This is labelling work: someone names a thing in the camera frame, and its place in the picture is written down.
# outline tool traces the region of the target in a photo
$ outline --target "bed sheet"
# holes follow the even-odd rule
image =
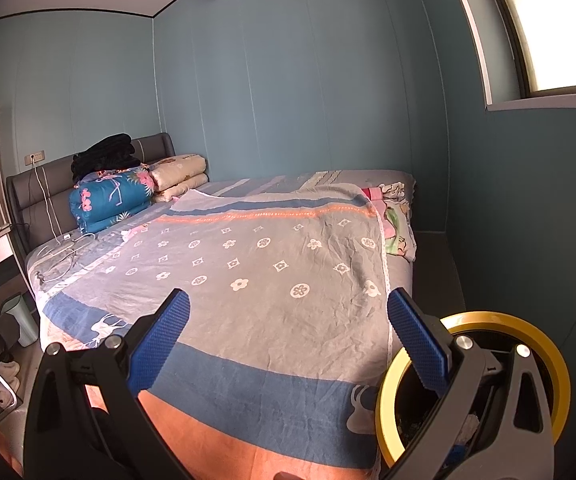
[[[415,179],[404,171],[396,170],[337,170],[315,171],[299,176],[272,176],[265,178],[242,178],[222,182],[208,182],[199,191],[214,195],[241,197],[267,192],[291,192],[301,187],[325,186],[328,184],[355,184],[361,188],[376,187],[379,184],[404,183],[406,198],[412,203]],[[413,264],[402,256],[386,254],[390,290],[402,286],[412,296]]]
[[[124,334],[180,286],[191,320],[140,401],[190,471],[370,478],[377,386],[400,348],[383,305],[391,286],[410,291],[412,265],[385,253],[340,174],[212,183],[220,196],[191,191],[103,231],[56,282],[38,284],[35,253],[42,347]]]

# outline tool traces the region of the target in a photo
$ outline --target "slipper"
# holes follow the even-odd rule
[[[8,385],[12,388],[12,390],[17,393],[19,389],[20,383],[19,379],[13,377],[10,381],[6,381]],[[5,407],[12,404],[12,396],[10,392],[6,389],[6,387],[0,383],[0,406]]]
[[[11,361],[9,363],[0,363],[0,376],[10,384],[10,381],[19,373],[19,363]]]

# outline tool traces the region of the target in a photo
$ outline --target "yellow tape roll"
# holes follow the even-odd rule
[[[489,330],[512,336],[531,348],[543,361],[552,380],[552,436],[556,442],[564,429],[570,408],[570,377],[568,368],[559,349],[537,327],[523,319],[498,312],[464,312],[444,317],[442,323],[451,334],[471,330]],[[395,396],[397,388],[410,366],[410,357],[401,349],[393,359],[383,380],[377,407],[375,422],[377,440],[386,464],[392,466],[404,452],[404,446],[395,422]]]

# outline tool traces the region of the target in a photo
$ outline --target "headboard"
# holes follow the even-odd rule
[[[135,149],[134,156],[146,164],[175,155],[172,140],[165,132],[133,139],[132,145]],[[72,216],[68,204],[72,190],[71,163],[72,155],[64,156],[37,166],[37,174],[30,169],[6,179],[10,213],[16,224],[19,249],[23,251],[24,258],[34,248],[54,238],[50,230],[47,208],[50,210],[50,217],[57,233],[58,228],[61,228],[63,233],[77,228],[77,221]],[[44,198],[37,176],[44,186],[46,198],[50,197],[50,202]]]

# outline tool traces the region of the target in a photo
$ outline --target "power outlet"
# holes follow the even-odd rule
[[[44,160],[44,158],[46,158],[46,155],[44,154],[44,150],[41,150],[40,152],[31,153],[30,155],[25,156],[24,162],[26,163],[27,166],[30,166],[33,163],[33,157],[34,157],[34,163],[36,164]]]

